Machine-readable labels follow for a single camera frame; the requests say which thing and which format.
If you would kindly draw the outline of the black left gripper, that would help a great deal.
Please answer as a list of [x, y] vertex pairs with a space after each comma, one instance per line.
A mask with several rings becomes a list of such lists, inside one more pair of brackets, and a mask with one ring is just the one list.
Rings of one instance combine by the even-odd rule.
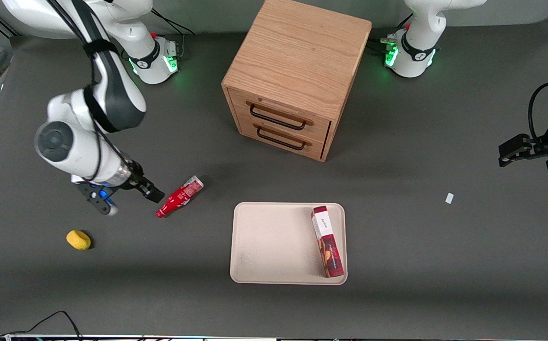
[[534, 160], [544, 157], [548, 158], [548, 136], [534, 138], [528, 134], [518, 134], [499, 145], [498, 164], [500, 168], [505, 168], [512, 162], [524, 158]]

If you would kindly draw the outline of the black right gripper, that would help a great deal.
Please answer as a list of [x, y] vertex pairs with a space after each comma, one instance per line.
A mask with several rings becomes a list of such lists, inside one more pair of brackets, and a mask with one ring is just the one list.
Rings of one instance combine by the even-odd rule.
[[126, 181], [127, 190], [139, 190], [144, 198], [153, 203], [159, 203], [161, 198], [164, 198], [165, 194], [144, 177], [144, 170], [139, 163], [127, 162], [126, 167], [130, 171], [129, 179]]

